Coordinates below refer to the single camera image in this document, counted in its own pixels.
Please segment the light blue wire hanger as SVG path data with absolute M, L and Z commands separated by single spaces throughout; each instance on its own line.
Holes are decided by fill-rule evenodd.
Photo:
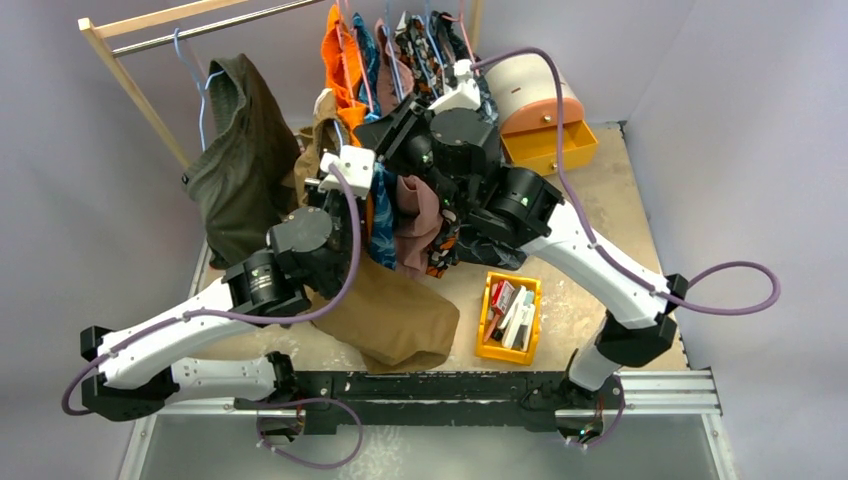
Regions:
M 344 108 L 334 112 L 331 130 L 336 134 L 340 146 L 374 149 L 374 135 L 369 125 L 375 125 L 381 117 L 363 108 Z

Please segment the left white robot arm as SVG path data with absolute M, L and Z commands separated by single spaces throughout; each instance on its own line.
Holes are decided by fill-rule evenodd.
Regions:
M 88 364 L 70 385 L 82 406 L 71 407 L 65 393 L 64 412 L 123 422 L 170 404 L 223 397 L 289 407 L 298 382 L 288 355 L 226 361 L 195 354 L 219 340 L 332 311 L 353 285 L 359 225 L 356 201 L 331 193 L 320 207 L 290 213 L 270 229 L 264 248 L 183 303 L 123 330 L 82 331 L 80 354 Z

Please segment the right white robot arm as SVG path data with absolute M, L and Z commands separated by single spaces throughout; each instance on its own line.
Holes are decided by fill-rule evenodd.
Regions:
M 644 268 L 584 227 L 575 204 L 541 175 L 503 163 L 498 129 L 481 114 L 435 113 L 408 97 L 354 134 L 387 170 L 423 180 L 459 223 L 544 260 L 601 302 L 601 329 L 577 350 L 561 381 L 569 404 L 588 405 L 621 367 L 644 366 L 670 348 L 670 314 L 688 280 Z

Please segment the tan brown shorts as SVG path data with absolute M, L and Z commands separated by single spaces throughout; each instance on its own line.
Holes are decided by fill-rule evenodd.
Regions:
M 449 300 L 363 255 L 349 292 L 313 325 L 360 352 L 372 374 L 429 370 L 451 351 L 460 312 Z

